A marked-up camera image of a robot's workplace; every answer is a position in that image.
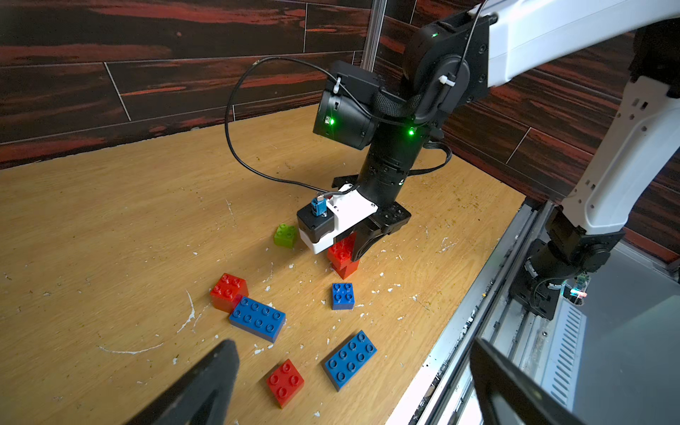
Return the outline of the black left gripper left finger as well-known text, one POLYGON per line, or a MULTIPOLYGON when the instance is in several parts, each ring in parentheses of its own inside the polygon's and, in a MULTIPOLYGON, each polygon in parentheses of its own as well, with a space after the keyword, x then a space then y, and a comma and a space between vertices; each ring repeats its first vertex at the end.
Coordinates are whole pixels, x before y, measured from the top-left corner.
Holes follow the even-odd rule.
POLYGON ((234 341, 221 341, 130 424, 223 424, 235 388, 239 356, 234 341))

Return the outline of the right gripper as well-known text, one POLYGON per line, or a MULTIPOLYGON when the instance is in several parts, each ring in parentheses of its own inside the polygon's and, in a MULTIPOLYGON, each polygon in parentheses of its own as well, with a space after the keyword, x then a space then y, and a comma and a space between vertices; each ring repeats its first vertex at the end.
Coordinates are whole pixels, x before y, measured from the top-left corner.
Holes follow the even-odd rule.
POLYGON ((382 124, 375 131, 358 174, 357 193, 374 204, 377 211, 351 226, 353 261, 360 260, 379 239, 410 219, 410 214, 395 202, 423 145, 429 140, 428 126, 382 124))

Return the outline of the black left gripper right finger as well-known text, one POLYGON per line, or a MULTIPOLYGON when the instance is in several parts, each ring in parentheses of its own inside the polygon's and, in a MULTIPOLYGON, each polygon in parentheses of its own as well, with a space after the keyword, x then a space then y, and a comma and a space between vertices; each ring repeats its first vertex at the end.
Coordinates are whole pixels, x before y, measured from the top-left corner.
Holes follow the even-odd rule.
POLYGON ((470 369, 485 424, 579 424, 491 343, 476 338, 470 369))

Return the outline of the long red lego brick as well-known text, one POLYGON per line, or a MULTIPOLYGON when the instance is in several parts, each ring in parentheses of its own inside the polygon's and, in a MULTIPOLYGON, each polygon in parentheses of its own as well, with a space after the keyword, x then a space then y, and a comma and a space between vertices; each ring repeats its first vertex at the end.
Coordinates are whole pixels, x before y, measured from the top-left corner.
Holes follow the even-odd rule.
POLYGON ((341 279, 347 279, 359 268, 359 260, 352 259, 356 235, 352 233, 342 241, 339 241, 327 250, 327 257, 331 262, 332 268, 338 273, 341 279))

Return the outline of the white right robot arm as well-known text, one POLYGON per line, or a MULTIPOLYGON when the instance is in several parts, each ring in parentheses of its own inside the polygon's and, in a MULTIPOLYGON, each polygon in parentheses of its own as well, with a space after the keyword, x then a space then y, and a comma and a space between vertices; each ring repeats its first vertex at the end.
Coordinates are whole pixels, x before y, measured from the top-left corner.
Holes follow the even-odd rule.
POLYGON ((557 205, 552 237, 531 246, 550 259, 568 218, 600 224, 606 208, 625 221, 626 238, 662 260, 679 256, 679 138, 651 137, 648 113, 679 106, 676 1, 493 1, 493 88, 444 125, 446 141, 469 163, 537 200, 557 205), (587 191, 629 129, 644 142, 633 202, 593 204, 587 191))

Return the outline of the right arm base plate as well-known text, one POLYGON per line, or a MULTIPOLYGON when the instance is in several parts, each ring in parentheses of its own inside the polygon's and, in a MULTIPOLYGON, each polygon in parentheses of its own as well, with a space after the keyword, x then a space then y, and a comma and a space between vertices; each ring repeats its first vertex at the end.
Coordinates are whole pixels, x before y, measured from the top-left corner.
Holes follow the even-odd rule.
POLYGON ((527 258, 510 286, 510 296, 529 313, 551 321, 568 276, 541 277, 527 258))

